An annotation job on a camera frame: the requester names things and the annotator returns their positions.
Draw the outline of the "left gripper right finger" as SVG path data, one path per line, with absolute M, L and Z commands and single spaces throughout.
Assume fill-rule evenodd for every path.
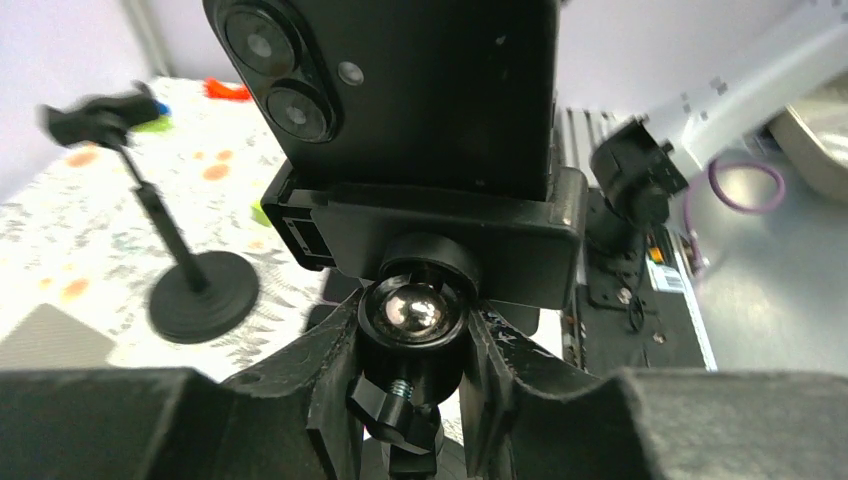
M 587 374 L 477 307 L 460 387 L 479 479 L 843 479 L 847 381 L 625 368 Z

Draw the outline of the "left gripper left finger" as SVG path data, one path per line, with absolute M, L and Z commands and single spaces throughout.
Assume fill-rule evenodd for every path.
M 5 479 L 355 479 L 362 430 L 352 294 L 322 323 L 215 383 L 191 369 L 1 376 Z

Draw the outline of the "black tripod stand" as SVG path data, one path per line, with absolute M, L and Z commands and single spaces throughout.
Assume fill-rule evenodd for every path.
M 133 88 L 132 93 L 82 99 L 64 110 L 40 105 L 39 123 L 59 146 L 92 142 L 119 154 L 136 183 L 136 199 L 174 261 L 148 296 L 150 326 L 160 338 L 177 344 L 211 341 L 247 319 L 259 297 L 259 276 L 236 253 L 190 250 L 157 187 L 142 176 L 127 151 L 130 131 L 161 117 L 149 87 L 135 82 Z
M 439 404 L 458 393 L 464 465 L 482 479 L 563 479 L 571 390 L 589 378 L 510 326 L 505 302 L 565 308 L 585 224 L 585 175 L 545 201 L 313 182 L 283 166 L 262 206 L 297 261 L 363 284 L 260 366 L 292 420 L 283 476 L 356 479 L 371 435 L 387 479 L 431 479 Z

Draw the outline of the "black phone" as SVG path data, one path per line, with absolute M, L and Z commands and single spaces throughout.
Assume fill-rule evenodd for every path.
M 556 1 L 207 1 L 295 170 L 545 197 Z

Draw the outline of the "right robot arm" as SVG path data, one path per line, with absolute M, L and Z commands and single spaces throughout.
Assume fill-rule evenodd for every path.
M 689 186 L 673 152 L 670 141 L 649 133 L 644 116 L 627 120 L 595 143 L 589 156 L 597 192 L 588 206 L 588 252 L 623 257 L 669 219 L 670 200 Z

